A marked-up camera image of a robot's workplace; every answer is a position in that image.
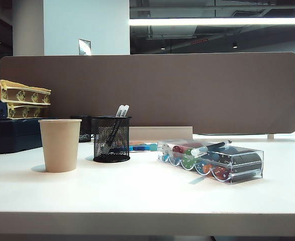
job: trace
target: pen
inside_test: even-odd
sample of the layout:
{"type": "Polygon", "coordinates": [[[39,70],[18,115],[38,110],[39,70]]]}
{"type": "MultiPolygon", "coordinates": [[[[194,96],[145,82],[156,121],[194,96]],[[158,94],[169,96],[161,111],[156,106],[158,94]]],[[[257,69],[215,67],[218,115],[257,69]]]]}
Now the pen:
{"type": "Polygon", "coordinates": [[[205,152],[212,151],[212,150],[215,150],[220,147],[224,147],[230,143],[232,143],[232,141],[219,142],[219,143],[208,145],[205,147],[194,148],[191,150],[191,154],[196,157],[196,156],[199,156],[205,152]]]}
{"type": "MultiPolygon", "coordinates": [[[[117,111],[116,117],[125,117],[128,109],[129,109],[129,105],[125,105],[125,106],[121,105],[117,111]]],[[[116,137],[117,131],[118,131],[121,124],[122,124],[122,119],[115,120],[115,124],[113,126],[112,132],[111,132],[111,134],[106,142],[106,146],[105,146],[107,153],[110,152],[110,146],[112,145],[112,143],[116,137]]]]}
{"type": "MultiPolygon", "coordinates": [[[[115,117],[121,117],[123,111],[125,110],[125,106],[123,106],[122,104],[118,107],[118,110],[116,112],[116,115],[115,117]]],[[[117,130],[118,130],[118,121],[115,120],[115,123],[114,123],[114,126],[112,128],[112,132],[110,133],[106,143],[104,143],[102,146],[101,146],[101,152],[109,152],[109,147],[111,146],[113,140],[114,140],[114,135],[116,134],[117,130]]]]}

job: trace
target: black marker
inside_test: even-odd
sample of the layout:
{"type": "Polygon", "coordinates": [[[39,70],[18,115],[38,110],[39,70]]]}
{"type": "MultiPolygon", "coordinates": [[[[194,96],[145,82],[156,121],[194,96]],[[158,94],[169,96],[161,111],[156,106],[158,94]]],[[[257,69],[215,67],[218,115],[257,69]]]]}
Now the black marker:
{"type": "Polygon", "coordinates": [[[219,142],[216,144],[208,145],[206,147],[195,148],[191,151],[191,154],[196,157],[196,156],[199,156],[205,152],[212,151],[212,150],[215,150],[220,147],[225,147],[226,145],[228,145],[230,143],[232,143],[232,141],[219,142]]]}

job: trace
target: ceiling beam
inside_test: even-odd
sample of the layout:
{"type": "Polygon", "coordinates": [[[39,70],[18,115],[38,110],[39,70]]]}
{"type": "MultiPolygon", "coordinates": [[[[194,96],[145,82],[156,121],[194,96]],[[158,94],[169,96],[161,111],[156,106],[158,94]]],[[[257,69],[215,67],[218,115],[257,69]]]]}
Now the ceiling beam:
{"type": "Polygon", "coordinates": [[[163,7],[130,7],[130,11],[175,11],[175,10],[262,10],[262,9],[295,9],[295,5],[248,5],[248,6],[163,6],[163,7]]]}

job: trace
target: black mesh pen holder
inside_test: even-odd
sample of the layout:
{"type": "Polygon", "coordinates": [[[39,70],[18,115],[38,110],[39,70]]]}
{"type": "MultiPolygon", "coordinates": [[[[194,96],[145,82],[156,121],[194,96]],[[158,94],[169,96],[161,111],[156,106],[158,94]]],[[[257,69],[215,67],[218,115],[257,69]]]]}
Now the black mesh pen holder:
{"type": "Polygon", "coordinates": [[[98,116],[92,118],[94,161],[123,162],[129,157],[129,121],[131,117],[98,116]]]}

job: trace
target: fluorescent light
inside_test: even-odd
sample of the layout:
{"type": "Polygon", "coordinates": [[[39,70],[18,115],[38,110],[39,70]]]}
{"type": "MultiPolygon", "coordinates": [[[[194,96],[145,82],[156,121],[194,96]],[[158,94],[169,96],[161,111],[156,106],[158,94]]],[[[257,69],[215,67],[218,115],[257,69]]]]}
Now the fluorescent light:
{"type": "Polygon", "coordinates": [[[295,25],[295,18],[129,19],[130,26],[295,25]]]}

